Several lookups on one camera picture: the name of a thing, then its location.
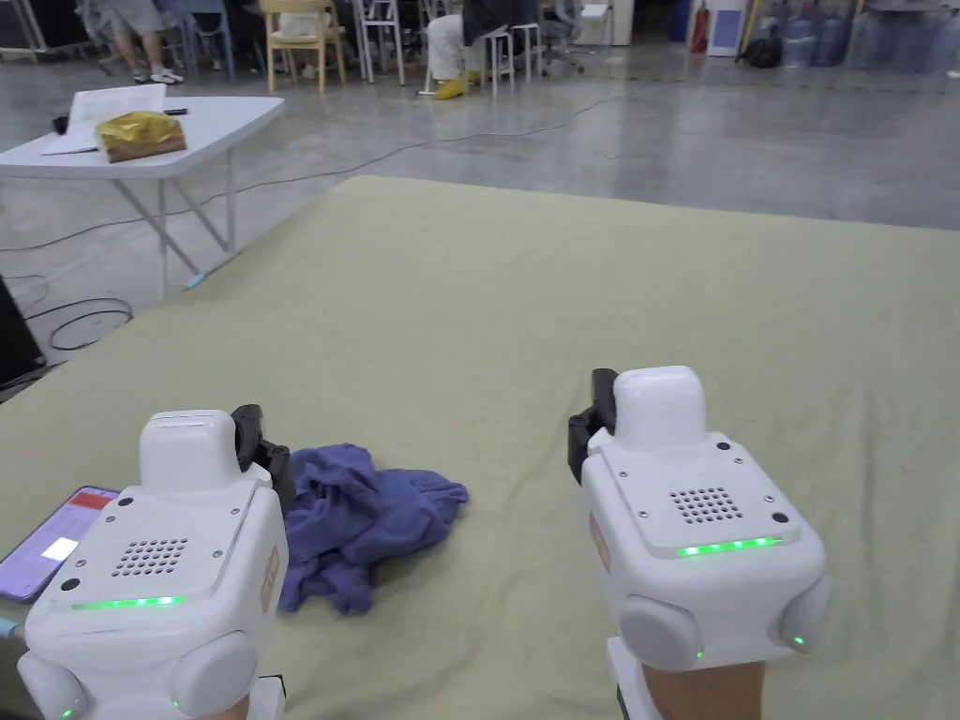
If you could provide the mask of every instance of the gray floor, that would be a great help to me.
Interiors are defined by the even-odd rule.
[[[960,229],[960,84],[756,71],[665,46],[579,58],[584,75],[557,68],[495,100],[489,91],[449,103],[419,97],[422,72],[413,66],[407,87],[395,76],[374,86],[351,77],[323,98],[312,84],[293,89],[281,78],[286,116],[238,150],[238,186],[250,188],[238,203],[240,243],[358,173]],[[74,91],[124,81],[92,61],[0,63],[0,149],[43,132]],[[172,92],[264,94],[265,83],[231,84],[209,72]],[[212,163],[187,179],[195,197],[213,197],[207,207],[219,222],[223,173]],[[156,240],[140,222],[110,225],[133,217],[107,184],[0,180],[0,273],[31,313],[100,296],[146,309],[156,302]],[[170,228],[202,262],[218,259],[188,214]],[[403,228],[396,231],[401,237]],[[187,280],[176,260],[171,269],[174,281]],[[32,321],[38,340],[49,349],[51,330],[80,310]],[[91,318],[58,342],[87,342],[119,322]],[[52,361],[70,354],[49,350]]]

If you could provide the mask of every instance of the white robotic gripper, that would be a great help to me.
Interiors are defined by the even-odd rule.
[[[743,446],[707,431],[694,372],[597,371],[594,386],[593,407],[570,419],[570,467],[631,720],[660,718],[641,664],[679,672],[812,651],[832,594],[824,546]]]
[[[146,425],[140,485],[106,506],[27,617],[18,668],[45,720],[181,720],[248,693],[251,720],[282,713],[281,681],[258,670],[287,568],[283,515],[271,473],[239,446],[222,411]]]

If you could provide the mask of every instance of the green indicator light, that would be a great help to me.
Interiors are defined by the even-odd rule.
[[[74,605],[74,610],[115,610],[119,608],[152,608],[157,605],[179,605],[184,597],[140,597],[135,600],[110,600],[106,603],[82,603]]]
[[[731,550],[746,550],[751,547],[766,547],[783,542],[783,538],[756,538],[755,540],[737,540],[736,542],[720,542],[713,545],[699,547],[685,547],[677,551],[677,555],[687,558],[691,555],[708,555],[710,553],[725,553]]]

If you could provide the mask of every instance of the gold package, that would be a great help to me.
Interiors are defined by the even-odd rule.
[[[162,112],[128,112],[100,123],[97,135],[110,162],[186,150],[180,121]]]

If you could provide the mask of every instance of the backpack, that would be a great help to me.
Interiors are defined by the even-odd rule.
[[[780,40],[778,26],[770,28],[768,37],[761,37],[747,43],[747,48],[736,57],[740,62],[746,59],[753,67],[780,67],[783,59],[783,41]]]

